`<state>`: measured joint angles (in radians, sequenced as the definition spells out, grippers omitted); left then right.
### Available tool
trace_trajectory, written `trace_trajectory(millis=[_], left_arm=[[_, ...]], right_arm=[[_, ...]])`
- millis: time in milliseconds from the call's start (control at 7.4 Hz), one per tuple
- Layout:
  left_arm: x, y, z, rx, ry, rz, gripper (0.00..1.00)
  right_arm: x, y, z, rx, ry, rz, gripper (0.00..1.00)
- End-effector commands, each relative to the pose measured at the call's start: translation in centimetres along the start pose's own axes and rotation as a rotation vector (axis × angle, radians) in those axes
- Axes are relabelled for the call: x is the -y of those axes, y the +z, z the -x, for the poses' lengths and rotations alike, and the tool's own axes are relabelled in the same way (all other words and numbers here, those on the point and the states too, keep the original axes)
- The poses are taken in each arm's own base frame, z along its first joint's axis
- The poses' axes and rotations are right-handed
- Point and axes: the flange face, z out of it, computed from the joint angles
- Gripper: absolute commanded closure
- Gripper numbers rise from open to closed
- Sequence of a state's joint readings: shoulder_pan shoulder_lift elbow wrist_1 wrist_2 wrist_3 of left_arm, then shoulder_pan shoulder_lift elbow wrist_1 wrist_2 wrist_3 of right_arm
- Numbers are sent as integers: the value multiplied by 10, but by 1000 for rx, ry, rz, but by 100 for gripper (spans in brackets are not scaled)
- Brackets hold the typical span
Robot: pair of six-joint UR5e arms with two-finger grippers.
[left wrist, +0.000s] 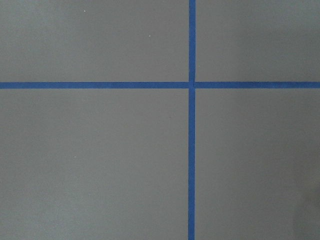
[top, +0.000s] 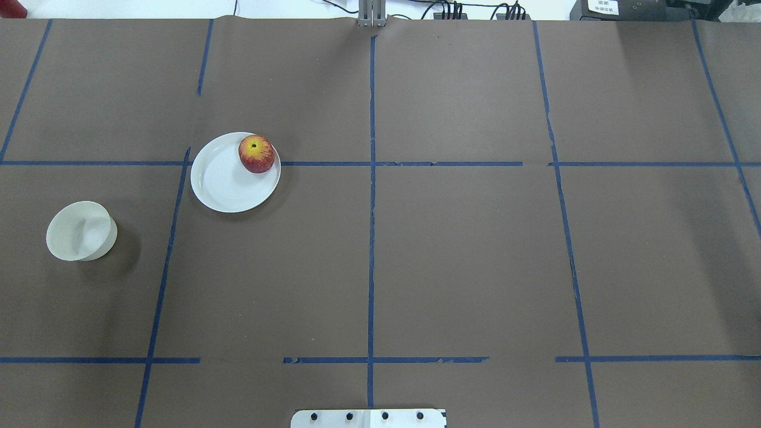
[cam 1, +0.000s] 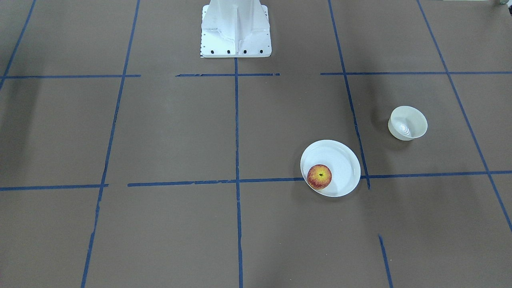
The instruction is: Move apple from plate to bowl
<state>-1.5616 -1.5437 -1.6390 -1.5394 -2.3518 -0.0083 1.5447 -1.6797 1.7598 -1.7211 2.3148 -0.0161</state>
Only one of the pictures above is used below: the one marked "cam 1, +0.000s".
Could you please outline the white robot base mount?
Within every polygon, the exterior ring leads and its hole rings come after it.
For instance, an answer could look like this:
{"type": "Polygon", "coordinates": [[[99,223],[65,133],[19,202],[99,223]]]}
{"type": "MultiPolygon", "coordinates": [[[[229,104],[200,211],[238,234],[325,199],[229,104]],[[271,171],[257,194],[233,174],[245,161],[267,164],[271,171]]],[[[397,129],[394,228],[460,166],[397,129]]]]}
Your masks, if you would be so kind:
{"type": "Polygon", "coordinates": [[[269,57],[268,7],[259,0],[211,0],[202,7],[200,56],[269,57]]]}

